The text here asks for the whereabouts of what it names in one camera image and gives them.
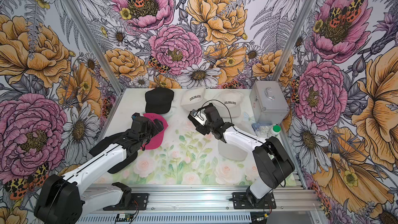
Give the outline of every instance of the baseball cap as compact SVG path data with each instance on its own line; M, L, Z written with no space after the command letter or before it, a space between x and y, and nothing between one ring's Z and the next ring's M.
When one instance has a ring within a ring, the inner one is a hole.
M171 89L158 87L145 93L145 112L157 114L167 113L170 110L174 92Z
M181 106L187 111L201 108L203 103L206 102L205 90L205 87L193 87L185 91L181 98Z
M240 104L243 99L243 94L237 92L236 89L233 90L223 90L221 93L217 94L214 99L224 103L231 113L231 117L239 117L241 114ZM212 101L216 106L218 113L221 117L229 117L228 109L218 101Z
M155 120L158 119L163 123L163 130L159 132L155 137L151 138L150 142L147 144L144 144L144 147L146 150L154 150L160 147L160 145L163 142L163 136L164 136L164 131L166 131L167 127L169 126L166 122L166 120L159 114L156 113L144 113L144 117L149 118L150 120Z

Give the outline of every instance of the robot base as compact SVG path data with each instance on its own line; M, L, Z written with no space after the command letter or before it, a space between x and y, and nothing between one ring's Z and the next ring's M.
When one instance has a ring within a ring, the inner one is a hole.
M234 209L269 209L269 206L271 205L271 208L276 208L276 203L275 199L273 197L273 193L268 193L266 194L261 201L256 204L256 206L252 207L249 201L247 200L247 195L246 192L233 192L232 193L232 198L234 199Z

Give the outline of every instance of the silver metal box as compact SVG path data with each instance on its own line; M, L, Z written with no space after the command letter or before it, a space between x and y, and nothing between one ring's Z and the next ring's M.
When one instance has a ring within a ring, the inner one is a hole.
M262 124L280 124L289 106L277 82L256 81L250 93L254 119Z

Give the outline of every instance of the white baseball cap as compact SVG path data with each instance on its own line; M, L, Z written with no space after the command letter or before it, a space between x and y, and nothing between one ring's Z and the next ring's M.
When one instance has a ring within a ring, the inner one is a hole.
M228 107L233 118L239 117L241 114L240 104L243 100L243 94L237 91L237 89L222 90L221 93L214 97L214 99L221 101ZM221 117L229 117L228 109L223 104L218 101L212 101L212 103L216 106Z
M206 87L193 87L187 90L181 98L181 106L189 112L201 108L206 102L205 90Z

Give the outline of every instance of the pink baseball cap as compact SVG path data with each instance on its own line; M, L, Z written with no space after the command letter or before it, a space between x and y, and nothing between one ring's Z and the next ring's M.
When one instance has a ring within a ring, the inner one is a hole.
M159 114L156 113L144 113L143 114L144 117L149 118L150 120L154 120L154 119L158 119L163 123L163 131L159 132L155 137L151 138L150 142L148 144L144 144L144 147L146 150L154 150L158 147L160 147L160 145L163 142L163 135L164 135L164 131L166 130L166 128L168 127L168 124L166 122L166 120Z

